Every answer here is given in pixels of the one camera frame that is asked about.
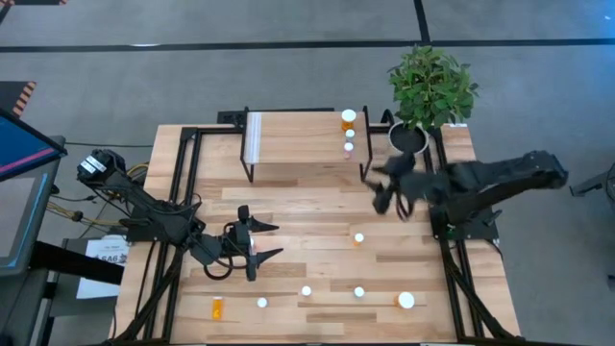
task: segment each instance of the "orange striped tape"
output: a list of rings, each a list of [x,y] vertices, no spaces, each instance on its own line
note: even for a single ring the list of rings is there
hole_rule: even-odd
[[[15,106],[12,108],[12,112],[15,113],[17,116],[21,116],[21,114],[26,109],[26,105],[28,104],[32,93],[35,91],[35,87],[37,87],[37,83],[35,82],[28,82],[28,84],[23,87],[23,91],[21,91],[21,94],[19,95]]]

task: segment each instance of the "white paper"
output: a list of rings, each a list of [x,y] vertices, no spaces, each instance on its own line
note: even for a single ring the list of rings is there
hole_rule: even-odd
[[[122,238],[106,238],[87,242],[86,256],[106,260],[121,266],[126,265],[128,244]],[[77,299],[115,297],[119,294],[119,285],[100,283],[81,278],[77,289]]]

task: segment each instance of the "monitor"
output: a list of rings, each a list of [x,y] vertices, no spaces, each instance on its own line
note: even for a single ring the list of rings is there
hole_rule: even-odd
[[[64,155],[58,143],[0,109],[0,182]]]

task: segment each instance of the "white bottle cap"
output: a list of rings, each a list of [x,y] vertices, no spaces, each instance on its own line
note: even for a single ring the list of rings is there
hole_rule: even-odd
[[[267,298],[258,298],[257,305],[258,305],[259,308],[266,308],[267,307]]]
[[[404,309],[411,309],[414,307],[414,296],[410,292],[402,292],[397,297],[397,301],[400,304],[400,307]]]
[[[353,110],[345,110],[342,112],[342,120],[346,122],[353,122],[357,119],[357,114]]]
[[[311,294],[311,288],[309,288],[309,286],[304,286],[303,288],[301,288],[301,294],[308,297],[308,295]]]
[[[363,287],[355,288],[355,297],[360,298],[363,295],[365,295],[365,290],[363,289]]]

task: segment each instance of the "screen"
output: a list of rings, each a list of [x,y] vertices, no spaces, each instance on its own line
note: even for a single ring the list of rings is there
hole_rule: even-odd
[[[35,178],[15,178],[0,183],[0,257],[11,253],[34,182]]]
[[[50,139],[36,136],[22,122],[11,120],[5,113],[0,115],[0,181],[63,155],[50,144]]]

